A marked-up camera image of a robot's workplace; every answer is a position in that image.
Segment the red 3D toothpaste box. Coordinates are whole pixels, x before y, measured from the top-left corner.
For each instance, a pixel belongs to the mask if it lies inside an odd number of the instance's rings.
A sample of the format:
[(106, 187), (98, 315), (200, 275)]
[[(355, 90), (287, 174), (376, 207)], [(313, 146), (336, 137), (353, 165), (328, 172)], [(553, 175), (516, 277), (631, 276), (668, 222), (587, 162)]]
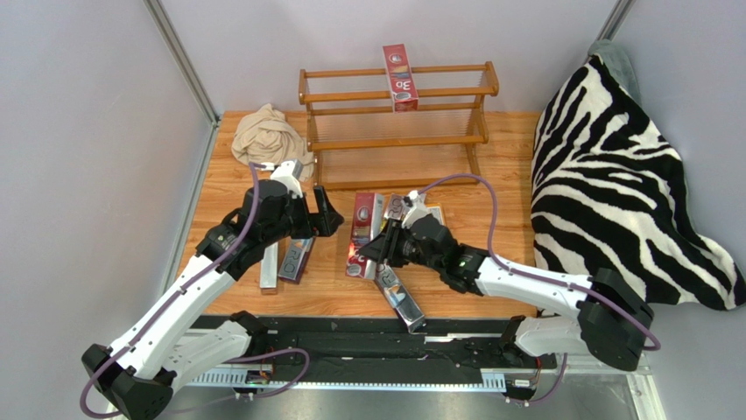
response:
[(412, 67), (405, 45), (384, 45), (383, 54), (393, 112), (416, 111), (419, 107), (419, 94), (412, 77)]
[(350, 242), (345, 275), (352, 278), (374, 279), (377, 263), (360, 254), (360, 249), (381, 231), (384, 196), (378, 192), (358, 192), (351, 222)]

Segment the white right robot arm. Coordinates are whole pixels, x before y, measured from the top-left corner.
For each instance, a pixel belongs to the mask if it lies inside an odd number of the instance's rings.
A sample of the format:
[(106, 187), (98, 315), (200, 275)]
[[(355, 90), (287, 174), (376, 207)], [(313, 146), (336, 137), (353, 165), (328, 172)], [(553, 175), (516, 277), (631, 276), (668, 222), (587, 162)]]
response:
[(427, 267), (460, 293), (548, 310), (550, 318), (517, 318), (506, 331), (508, 344), (530, 356), (589, 354), (631, 372), (651, 340), (654, 312), (619, 273), (570, 275), (511, 262), (458, 242), (430, 215), (412, 223), (388, 222), (358, 253), (390, 267)]

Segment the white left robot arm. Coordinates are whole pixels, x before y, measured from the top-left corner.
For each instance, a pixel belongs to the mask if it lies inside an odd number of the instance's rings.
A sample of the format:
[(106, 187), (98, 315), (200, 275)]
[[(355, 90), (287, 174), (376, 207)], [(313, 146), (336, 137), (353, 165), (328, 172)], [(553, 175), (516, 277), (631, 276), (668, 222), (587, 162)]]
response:
[(306, 196), (284, 182), (263, 179), (245, 193), (243, 205), (210, 228), (180, 278), (126, 333), (110, 345), (94, 344), (81, 357), (90, 381), (118, 413), (154, 419), (195, 377), (267, 347), (268, 328), (247, 311), (232, 314), (218, 328), (184, 345), (181, 337), (204, 310), (270, 246), (286, 237), (329, 237), (344, 218), (324, 187), (313, 189), (317, 212)]

